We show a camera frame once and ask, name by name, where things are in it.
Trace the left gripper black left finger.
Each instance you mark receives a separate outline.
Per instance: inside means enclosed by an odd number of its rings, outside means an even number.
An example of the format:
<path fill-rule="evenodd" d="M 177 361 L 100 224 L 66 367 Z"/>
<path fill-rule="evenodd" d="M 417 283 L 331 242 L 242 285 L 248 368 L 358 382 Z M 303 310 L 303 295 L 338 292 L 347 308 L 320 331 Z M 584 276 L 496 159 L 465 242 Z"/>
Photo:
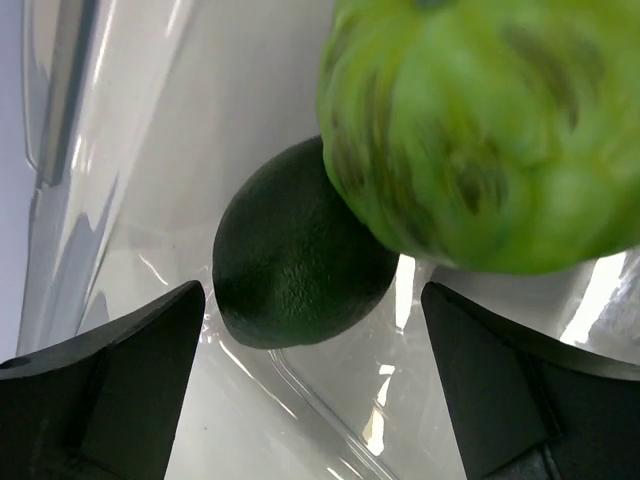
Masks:
<path fill-rule="evenodd" d="M 1 365 L 4 479 L 162 479 L 205 309 L 189 281 Z"/>

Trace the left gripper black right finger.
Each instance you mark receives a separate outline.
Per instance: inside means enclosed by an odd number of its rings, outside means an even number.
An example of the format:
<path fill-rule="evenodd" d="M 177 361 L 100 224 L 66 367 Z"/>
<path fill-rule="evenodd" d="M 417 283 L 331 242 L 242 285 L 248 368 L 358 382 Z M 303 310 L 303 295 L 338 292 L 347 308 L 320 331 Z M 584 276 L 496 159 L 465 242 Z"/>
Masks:
<path fill-rule="evenodd" d="M 430 343 L 469 479 L 636 479 L 639 368 L 427 283 Z"/>

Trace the green avocado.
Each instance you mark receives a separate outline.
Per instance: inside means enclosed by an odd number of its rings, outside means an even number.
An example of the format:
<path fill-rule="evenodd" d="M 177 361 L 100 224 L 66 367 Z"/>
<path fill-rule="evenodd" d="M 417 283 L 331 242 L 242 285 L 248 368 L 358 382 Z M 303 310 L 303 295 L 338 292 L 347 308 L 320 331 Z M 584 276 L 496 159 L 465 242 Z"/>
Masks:
<path fill-rule="evenodd" d="M 312 137 L 259 168 L 216 232 L 212 279 L 229 334 L 257 349 L 314 345 L 383 299 L 399 256 L 353 215 Z"/>

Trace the green lime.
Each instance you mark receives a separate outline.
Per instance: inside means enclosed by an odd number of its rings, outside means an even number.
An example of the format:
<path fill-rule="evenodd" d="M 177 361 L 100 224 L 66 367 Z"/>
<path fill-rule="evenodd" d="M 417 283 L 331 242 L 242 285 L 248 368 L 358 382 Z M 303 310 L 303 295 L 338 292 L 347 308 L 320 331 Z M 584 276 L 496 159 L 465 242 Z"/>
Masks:
<path fill-rule="evenodd" d="M 635 1 L 338 1 L 316 105 L 396 252 L 540 274 L 639 243 Z"/>

